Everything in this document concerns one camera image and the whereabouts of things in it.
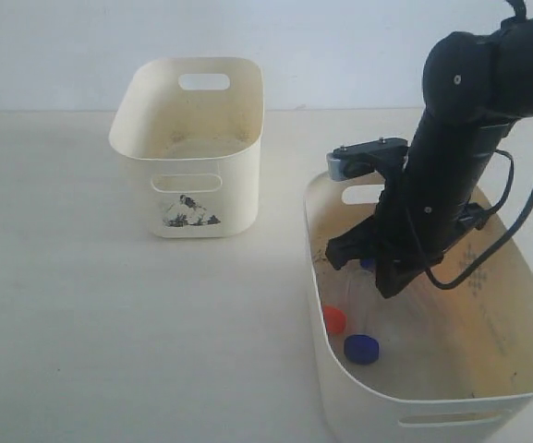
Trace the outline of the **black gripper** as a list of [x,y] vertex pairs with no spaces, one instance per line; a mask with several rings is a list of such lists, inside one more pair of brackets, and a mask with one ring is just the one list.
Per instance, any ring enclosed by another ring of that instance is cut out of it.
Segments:
[[405,172],[382,192],[373,221],[329,240],[325,256],[334,270],[353,260],[375,262],[377,290],[395,297],[484,222],[473,187],[459,173]]

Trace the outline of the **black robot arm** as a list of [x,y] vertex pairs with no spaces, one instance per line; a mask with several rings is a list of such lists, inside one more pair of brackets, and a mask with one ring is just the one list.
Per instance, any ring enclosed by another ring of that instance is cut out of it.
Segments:
[[454,31],[430,50],[422,74],[424,110],[411,140],[378,138],[327,156],[336,181],[379,174],[383,190],[364,221],[327,243],[334,269],[371,261],[386,298],[430,274],[498,205],[472,201],[501,141],[533,117],[533,18],[514,13],[486,35]]

